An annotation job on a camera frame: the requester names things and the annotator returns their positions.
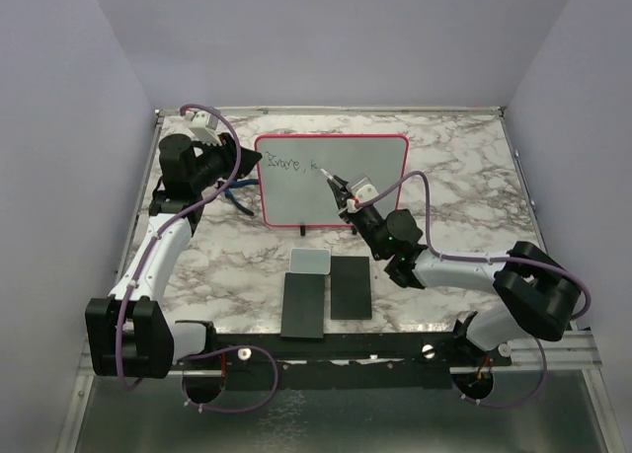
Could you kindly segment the pink framed whiteboard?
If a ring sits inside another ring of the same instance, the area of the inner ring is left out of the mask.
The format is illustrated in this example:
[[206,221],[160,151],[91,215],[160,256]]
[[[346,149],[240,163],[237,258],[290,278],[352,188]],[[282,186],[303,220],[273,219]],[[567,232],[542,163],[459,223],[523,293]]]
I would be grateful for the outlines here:
[[367,177],[384,191],[404,176],[401,134],[265,134],[256,138],[263,217],[272,227],[342,226],[324,170],[348,182]]

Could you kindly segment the white whiteboard marker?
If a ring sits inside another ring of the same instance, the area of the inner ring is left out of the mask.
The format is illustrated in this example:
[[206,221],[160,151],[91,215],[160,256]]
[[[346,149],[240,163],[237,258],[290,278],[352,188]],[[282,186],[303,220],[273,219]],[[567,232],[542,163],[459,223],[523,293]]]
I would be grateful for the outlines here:
[[334,175],[326,171],[325,169],[319,169],[320,173],[327,179],[328,182],[337,183],[337,180]]

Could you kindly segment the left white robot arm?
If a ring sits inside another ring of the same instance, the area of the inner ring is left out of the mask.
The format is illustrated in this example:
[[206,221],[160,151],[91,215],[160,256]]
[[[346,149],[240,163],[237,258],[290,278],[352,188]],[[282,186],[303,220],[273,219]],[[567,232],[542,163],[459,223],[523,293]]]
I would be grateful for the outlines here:
[[261,153],[236,144],[222,133],[215,145],[185,134],[159,143],[162,175],[152,192],[144,239],[127,271],[105,298],[93,298],[85,310],[94,372],[99,376],[162,379],[186,358],[203,369],[217,359],[210,322],[168,323],[161,301],[180,254],[189,244],[203,212],[202,194],[222,194],[246,178]]

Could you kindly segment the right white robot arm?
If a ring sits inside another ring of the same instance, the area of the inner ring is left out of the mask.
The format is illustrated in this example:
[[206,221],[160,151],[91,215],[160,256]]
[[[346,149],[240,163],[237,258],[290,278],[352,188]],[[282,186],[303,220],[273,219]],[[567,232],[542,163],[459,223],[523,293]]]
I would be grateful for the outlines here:
[[591,299],[581,281],[537,246],[518,241],[504,253],[453,253],[437,250],[431,227],[418,226],[408,209],[381,215],[377,202],[401,185],[379,192],[369,178],[347,182],[326,177],[340,218],[353,226],[398,286],[473,290],[500,297],[501,305],[473,313],[456,327],[455,357],[475,365],[489,351],[527,336],[558,341],[567,325],[585,314],[577,303]]

